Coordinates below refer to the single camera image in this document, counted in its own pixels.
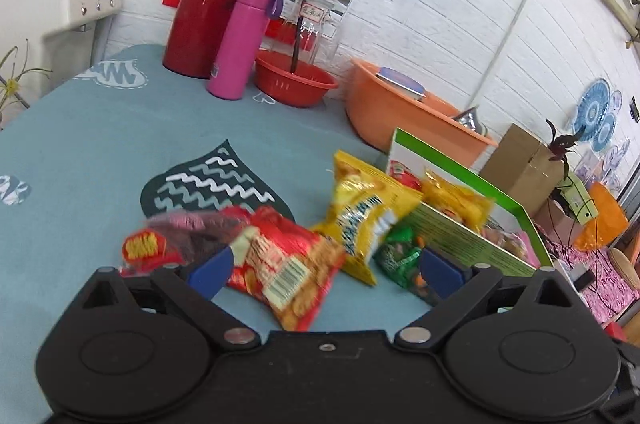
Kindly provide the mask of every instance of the pink water bottle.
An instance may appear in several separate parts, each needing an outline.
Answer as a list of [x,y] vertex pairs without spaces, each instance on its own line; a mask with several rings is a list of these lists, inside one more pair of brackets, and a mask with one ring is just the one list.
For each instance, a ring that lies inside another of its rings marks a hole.
[[226,27],[207,91],[227,100],[242,98],[269,19],[282,13],[282,0],[237,0]]

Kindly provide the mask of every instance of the wall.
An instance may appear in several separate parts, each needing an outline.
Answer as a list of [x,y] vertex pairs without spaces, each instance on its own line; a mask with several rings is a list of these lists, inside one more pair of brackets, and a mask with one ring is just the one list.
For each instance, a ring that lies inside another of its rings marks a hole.
[[[404,71],[459,108],[480,90],[482,121],[497,138],[517,122],[548,139],[545,118],[564,125],[597,77],[625,91],[625,109],[632,94],[640,98],[635,51],[625,50],[625,31],[599,0],[527,0],[515,21],[522,2],[354,0],[342,22],[340,47],[327,65],[344,84],[341,92],[348,85],[351,57]],[[172,15],[161,0],[125,0],[108,51],[165,43]],[[634,129],[623,115],[616,140],[633,139]],[[622,174],[632,168],[639,150],[630,151]]]

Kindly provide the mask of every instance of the dark red plant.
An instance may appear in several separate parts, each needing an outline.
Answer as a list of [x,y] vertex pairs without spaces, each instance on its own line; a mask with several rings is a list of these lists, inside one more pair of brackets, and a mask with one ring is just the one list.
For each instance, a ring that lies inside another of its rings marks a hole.
[[569,162],[566,159],[566,154],[572,153],[574,151],[572,150],[572,147],[574,147],[578,143],[578,140],[580,140],[580,138],[584,134],[585,126],[582,126],[580,129],[578,129],[578,132],[573,135],[560,135],[557,137],[556,127],[554,126],[554,124],[549,119],[545,120],[551,128],[552,137],[552,140],[547,145],[547,147],[554,154],[551,158],[549,158],[549,160],[562,161],[564,163],[564,179],[566,179],[569,174]]

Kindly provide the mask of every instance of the red vacuum flask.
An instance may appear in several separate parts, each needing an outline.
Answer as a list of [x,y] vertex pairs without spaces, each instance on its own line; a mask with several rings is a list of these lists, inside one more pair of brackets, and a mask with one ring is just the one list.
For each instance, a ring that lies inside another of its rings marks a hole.
[[180,0],[162,64],[189,77],[211,75],[236,0]]

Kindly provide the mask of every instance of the blue tablecloth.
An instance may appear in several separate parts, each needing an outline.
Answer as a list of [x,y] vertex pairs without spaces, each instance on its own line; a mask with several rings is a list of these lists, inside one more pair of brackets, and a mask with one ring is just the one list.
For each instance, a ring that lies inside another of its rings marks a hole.
[[[113,59],[129,61],[121,65],[127,71],[89,71],[0,134],[0,175],[31,188],[23,203],[0,203],[2,423],[34,424],[48,415],[33,373],[38,347],[94,270],[120,265],[124,238],[144,224],[140,192],[152,177],[228,139],[296,221],[310,226],[331,198],[334,152],[370,162],[379,154],[355,136],[339,102],[296,109],[272,104],[253,87],[241,101],[226,102],[206,93],[203,81],[165,70],[162,51],[124,50]],[[312,330],[393,334],[426,311],[379,277],[370,288],[338,274]],[[278,328],[248,296],[224,289],[213,301],[263,338]]]

